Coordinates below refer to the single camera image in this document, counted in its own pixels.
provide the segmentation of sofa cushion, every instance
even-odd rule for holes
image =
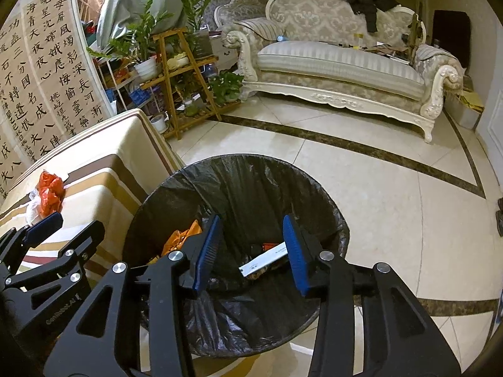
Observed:
[[[369,52],[313,41],[275,42],[258,53],[262,70],[353,82],[421,99],[424,80],[413,67]]]

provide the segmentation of black trash bag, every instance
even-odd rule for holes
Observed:
[[[320,184],[295,166],[265,156],[218,156],[175,172],[148,197],[129,228],[124,261],[145,264],[175,230],[213,213],[223,219],[224,242],[208,288],[184,302],[190,350],[232,358],[279,347],[316,319],[319,300],[300,295],[288,262],[255,281],[238,268],[256,257],[257,245],[283,242],[286,214],[341,256],[349,228]]]

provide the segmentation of metal bolt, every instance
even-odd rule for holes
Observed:
[[[124,262],[117,262],[114,267],[112,268],[112,271],[115,273],[122,273],[126,270],[127,266]]]
[[[80,280],[80,273],[78,273],[78,272],[73,273],[70,276],[70,281],[72,281],[73,283],[78,282],[79,280]]]
[[[180,261],[180,259],[182,259],[183,257],[184,257],[184,253],[182,251],[173,251],[173,252],[170,252],[168,255],[168,258],[171,261]]]
[[[323,259],[323,261],[332,261],[335,256],[331,251],[321,251],[319,257]]]
[[[389,271],[391,271],[391,266],[389,266],[387,263],[384,262],[379,262],[376,265],[376,268],[381,273],[388,273]]]

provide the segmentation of gray cloth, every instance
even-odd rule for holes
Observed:
[[[109,39],[118,38],[125,34],[126,25],[138,18],[137,13],[143,11],[145,2],[146,0],[105,0],[96,31],[96,43],[99,51],[106,50]],[[163,11],[174,15],[158,24],[154,32],[163,32],[185,24],[181,0],[154,0],[150,9],[151,14],[155,16]]]

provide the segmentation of black shoe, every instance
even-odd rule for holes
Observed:
[[[496,226],[500,237],[503,237],[503,211],[496,211]]]

